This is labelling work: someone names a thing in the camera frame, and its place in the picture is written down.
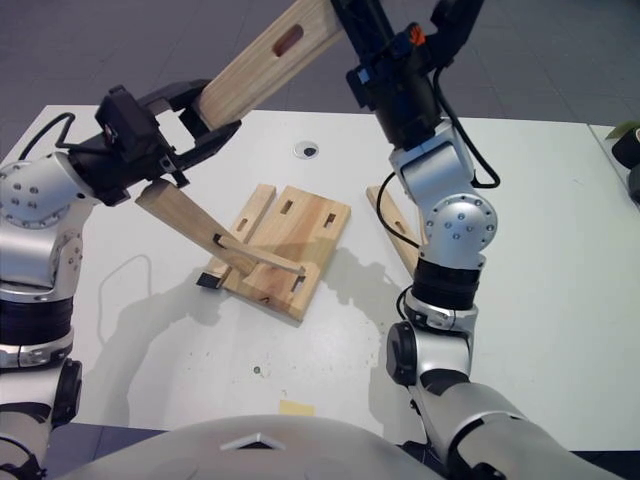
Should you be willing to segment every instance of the wooden board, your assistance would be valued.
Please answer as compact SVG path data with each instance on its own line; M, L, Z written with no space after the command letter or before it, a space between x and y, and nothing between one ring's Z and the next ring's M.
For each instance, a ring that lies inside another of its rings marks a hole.
M142 191L136 203L239 273L248 275L254 269L254 260L222 248L213 241L215 235L233 235L172 183L161 178L155 180Z
M260 184L256 187L231 226L230 232L238 241L246 243L251 238L275 197L276 187L273 185ZM231 272L231 267L218 257L213 256L202 272L198 285L219 288L229 272Z
M376 202L378 199L379 191L379 186L367 188L367 198L369 199L369 203L371 203L371 206L374 210L376 209ZM402 213L400 213L400 210L393 201L393 198L391 198L391 195L389 195L387 191L382 192L380 211L382 212L382 218L384 218L392 228L395 228L399 233L401 233L408 239L413 240L417 244L420 244L420 240L418 239L416 234L413 233L413 230L411 229L411 227L409 227L409 223L405 220ZM398 255L400 255L400 259L409 272L409 275L413 277L413 272L415 271L416 265L418 264L418 249L406 242L403 242L398 237L391 235L386 231L386 229L385 232L391 240L391 243L393 243L393 246L398 252Z
M305 275L260 264L244 278L234 268L223 287L302 321L350 214L347 205L285 188L249 245L301 263Z
M212 130L240 120L337 41L341 32L330 0L297 0L205 87L196 110Z

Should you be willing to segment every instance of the wooden piece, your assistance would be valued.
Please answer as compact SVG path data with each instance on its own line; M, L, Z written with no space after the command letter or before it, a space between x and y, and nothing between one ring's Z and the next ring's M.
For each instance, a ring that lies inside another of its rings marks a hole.
M231 250L232 252L239 253L245 257L254 259L257 262L271 265L272 267L279 268L285 272L295 273L296 275L304 275L304 267L299 263L292 262L286 258L274 255L260 248L252 247L251 245L245 245L239 242L235 238L220 237L218 239L218 245Z
M424 215L422 215L422 210L419 207L418 209L418 218L420 219L420 241L423 245L429 243L429 239L427 238L427 224L424 221Z
M350 213L347 205L287 187L249 245L301 263L304 277L260 264L244 278L233 269L223 287L301 321Z
M367 198L371 203L373 209L376 209L376 201L378 199L378 192L380 191L379 186L368 187L367 188ZM380 202L380 211L382 212L382 218L392 227L395 228L399 233L404 235L410 240L413 240L416 243L420 243L418 237L413 233L413 230L409 227L409 224L405 220L400 210L396 206L393 198L389 195L388 192L382 193L382 201ZM413 272L416 269L416 265L418 264L418 249L409 245L406 242L403 242L398 237L387 232L391 243L396 248L398 255L400 255L400 259L404 264L405 268L409 272L409 275L413 277Z
M341 32L330 0L297 0L205 87L196 110L212 130L240 120L338 40ZM302 37L291 45L300 33Z
M251 238L275 197L276 187L273 185L260 184L256 187L231 226L230 231L238 241L246 243ZM203 274L208 274L211 277L210 282L207 282L211 288L219 288L230 271L229 265L214 256L209 260Z

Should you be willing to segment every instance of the green object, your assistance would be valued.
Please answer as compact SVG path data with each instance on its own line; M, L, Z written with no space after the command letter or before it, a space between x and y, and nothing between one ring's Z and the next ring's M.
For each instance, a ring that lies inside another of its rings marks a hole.
M634 128L640 128L640 121L630 120L628 122L621 123L616 128L611 130L611 133L607 135L607 140L612 138L622 138L625 133Z

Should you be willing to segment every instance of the rectangular slot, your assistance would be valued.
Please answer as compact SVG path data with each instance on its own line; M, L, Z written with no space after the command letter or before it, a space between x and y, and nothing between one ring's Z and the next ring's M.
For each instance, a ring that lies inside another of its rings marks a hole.
M236 232L241 232L248 221L249 220L247 220L246 218L243 218L242 220L240 220L240 223L238 224L238 228L236 228Z
M398 233L401 233L402 235L407 233L407 231L402 226L402 223L400 223L399 221L396 221L396 228L398 229Z
M336 219L335 213L330 213L327 217L327 220L324 222L324 228L331 228L333 225L333 221Z
M293 202L291 200L287 200L282 206L282 210L280 210L280 213L286 215L287 212L291 210L291 205L293 205Z
M291 293L295 295L300 291L302 284L304 283L304 279L305 277L302 275L298 275L298 277L296 277L296 281L293 283L293 287L291 287Z

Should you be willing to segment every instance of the small black object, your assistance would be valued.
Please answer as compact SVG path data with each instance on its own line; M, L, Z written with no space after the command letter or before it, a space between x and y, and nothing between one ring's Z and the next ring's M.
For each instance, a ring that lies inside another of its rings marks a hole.
M640 164L636 165L629 172L629 195L637 203L640 203Z
M80 391L82 389L82 364L65 359L58 380L58 389L53 402L51 425L53 428L66 425L75 418L80 407Z
M202 272L202 274L200 275L200 278L198 278L198 281L196 282L196 285L215 290L218 288L219 282L220 282L220 279L215 275L211 275L210 273L207 273L207 272Z
M215 155L235 134L240 121L209 131L194 110L207 83L173 83L138 100L121 85L109 91L96 113L102 133L69 147L71 165L105 205L127 200L129 187L165 174L173 176L178 188L188 185L184 170ZM179 155L155 118L168 109L183 110L180 121L195 140L193 149Z
M632 128L625 133L611 149L621 165L633 168L640 164L640 128Z
M391 326L387 334L387 373L398 385L416 383L416 335L407 322Z

